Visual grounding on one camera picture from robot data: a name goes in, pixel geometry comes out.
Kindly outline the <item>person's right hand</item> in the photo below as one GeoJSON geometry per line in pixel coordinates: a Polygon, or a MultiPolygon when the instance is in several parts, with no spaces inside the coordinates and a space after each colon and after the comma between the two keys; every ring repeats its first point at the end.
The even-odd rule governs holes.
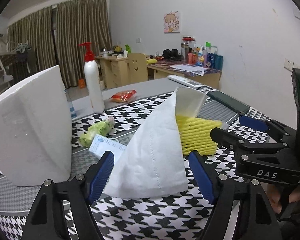
{"type": "Polygon", "coordinates": [[[284,200],[287,200],[289,203],[300,202],[300,185],[298,185],[288,197],[282,197],[281,193],[282,191],[278,186],[272,184],[267,185],[266,195],[269,199],[273,211],[277,214],[281,213],[282,203],[284,200]]]}

